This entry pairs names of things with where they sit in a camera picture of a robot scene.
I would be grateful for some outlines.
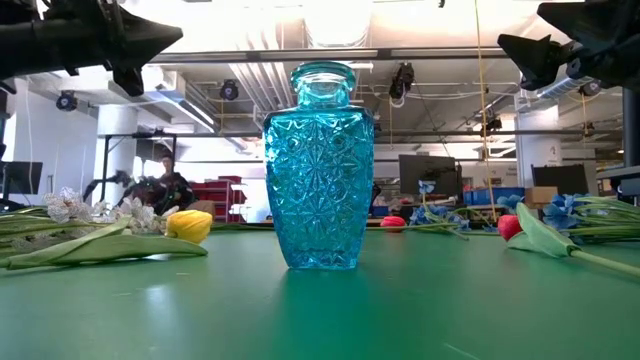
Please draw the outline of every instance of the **yellow tulip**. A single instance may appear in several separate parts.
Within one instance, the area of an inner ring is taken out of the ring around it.
[[[198,210],[180,211],[167,219],[165,235],[199,244],[209,235],[211,224],[213,216],[209,213]]]

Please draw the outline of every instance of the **white column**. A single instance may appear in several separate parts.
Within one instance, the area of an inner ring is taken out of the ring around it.
[[[98,135],[107,134],[131,134],[138,130],[138,111],[133,107],[125,106],[101,106],[98,114]],[[107,160],[107,177],[113,176],[116,170],[126,171],[133,175],[133,159],[136,156],[136,140],[125,138],[112,138],[109,142],[109,158]],[[96,144],[96,162],[94,168],[94,179],[102,179],[102,168],[104,159],[105,140],[98,139]],[[93,192],[93,203],[100,200],[102,187],[98,187]],[[107,184],[105,188],[104,200],[111,205],[115,205],[122,194],[122,185]]]
[[[558,105],[546,109],[520,109],[516,116],[516,130],[558,129]],[[562,144],[558,136],[518,135],[516,136],[518,158],[518,185],[533,186],[531,166],[562,165]]]

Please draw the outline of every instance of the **ceiling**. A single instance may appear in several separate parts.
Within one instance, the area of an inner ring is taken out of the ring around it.
[[[167,49],[167,53],[194,53],[211,51],[262,50],[262,49],[304,49],[309,47],[305,28],[305,2],[311,0],[236,0],[210,2],[184,2],[181,0],[126,0],[123,6],[136,15],[150,20],[176,25],[183,28],[184,38]],[[444,8],[438,8],[438,0],[325,0],[326,7],[334,6],[327,31],[348,29],[348,19],[370,14],[365,47],[496,47],[496,39],[501,33],[541,38],[548,34],[561,43],[568,39],[535,14],[538,1],[522,0],[478,0],[480,34],[476,31],[474,0],[447,0]],[[401,108],[391,108],[388,102],[388,86],[391,77],[401,61],[366,62],[370,69],[357,70],[358,86],[353,93],[356,105],[365,106],[379,115],[378,122],[383,131],[390,130],[465,130],[476,126],[473,115],[482,108],[483,90],[479,84],[480,66],[478,59],[457,60],[412,60],[416,79],[409,94],[429,99],[406,98]],[[289,77],[291,71],[301,62],[284,62],[281,73]],[[166,64],[165,71],[177,71],[186,80],[199,87],[208,97],[209,104],[220,115],[225,132],[259,131],[253,121],[254,99],[267,106],[260,106],[259,115],[286,103],[277,96],[285,89],[282,82],[266,81],[262,86],[254,81],[238,77],[235,65],[228,64]],[[273,72],[277,67],[267,65]],[[267,69],[256,65],[257,72],[268,78]],[[483,78],[488,93],[485,103],[500,97],[505,100],[495,111],[504,119],[513,118],[515,112],[510,94],[518,93],[519,71],[508,59],[487,59],[482,62]],[[239,83],[239,98],[222,103],[219,97],[221,84],[226,79]],[[287,86],[286,91],[293,94]],[[560,126],[580,129],[589,121],[596,129],[615,129],[621,126],[622,112],[620,89],[608,89],[582,104],[577,92],[559,99]],[[166,128],[178,127],[192,119],[176,115]],[[379,139],[382,142],[438,143],[434,136],[398,137]],[[472,136],[447,137],[448,142],[477,142]],[[581,136],[566,136],[566,146],[570,143],[582,144]],[[603,149],[620,148],[619,136],[594,136],[590,147]],[[202,141],[185,139],[183,144],[205,146]],[[473,145],[462,145],[467,148]]]

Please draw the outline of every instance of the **desk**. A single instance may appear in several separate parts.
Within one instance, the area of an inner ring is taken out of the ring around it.
[[[640,281],[498,237],[368,232],[354,271],[288,271],[270,231],[208,257],[0,270],[0,359],[615,359]],[[640,248],[592,246],[640,265]]]

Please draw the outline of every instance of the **cardboard box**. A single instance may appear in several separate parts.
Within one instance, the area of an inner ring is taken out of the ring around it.
[[[524,191],[524,203],[529,206],[546,205],[553,200],[553,196],[558,193],[555,186],[534,186]]]

